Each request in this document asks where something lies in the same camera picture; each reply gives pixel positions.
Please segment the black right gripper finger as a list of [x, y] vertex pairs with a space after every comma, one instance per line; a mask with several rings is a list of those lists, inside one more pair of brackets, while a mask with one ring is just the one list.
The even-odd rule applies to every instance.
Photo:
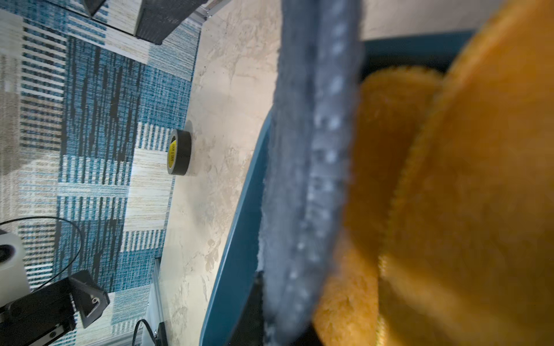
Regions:
[[229, 346], [264, 345], [263, 272], [256, 272], [250, 295], [231, 337]]

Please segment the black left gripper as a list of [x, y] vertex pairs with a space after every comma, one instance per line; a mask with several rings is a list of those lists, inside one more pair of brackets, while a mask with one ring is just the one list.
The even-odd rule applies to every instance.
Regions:
[[98, 320], [110, 304], [108, 293], [82, 270], [1, 307], [2, 345], [50, 345]]

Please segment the orange fleece insole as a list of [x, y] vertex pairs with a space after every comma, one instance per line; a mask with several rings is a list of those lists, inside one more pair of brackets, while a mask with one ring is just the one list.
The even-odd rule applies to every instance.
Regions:
[[312, 319], [324, 345], [375, 344], [379, 237], [408, 150], [442, 80], [433, 69], [396, 66], [360, 86], [337, 265]]
[[379, 272], [378, 345], [553, 344], [552, 1], [508, 1], [450, 66]]

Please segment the teal plastic storage box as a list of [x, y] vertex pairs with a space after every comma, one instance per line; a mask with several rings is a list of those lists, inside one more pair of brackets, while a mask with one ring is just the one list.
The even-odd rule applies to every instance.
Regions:
[[[360, 77], [391, 66], [446, 72], [473, 30], [388, 37], [364, 42]], [[200, 345], [228, 345], [258, 272], [259, 230], [271, 117], [258, 137], [206, 311]]]

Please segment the roll of tape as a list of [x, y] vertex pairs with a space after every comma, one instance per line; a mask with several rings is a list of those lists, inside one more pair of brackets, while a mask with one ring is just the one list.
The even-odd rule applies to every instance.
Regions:
[[186, 175], [192, 153], [192, 136], [189, 131], [174, 129], [171, 132], [167, 153], [167, 172]]

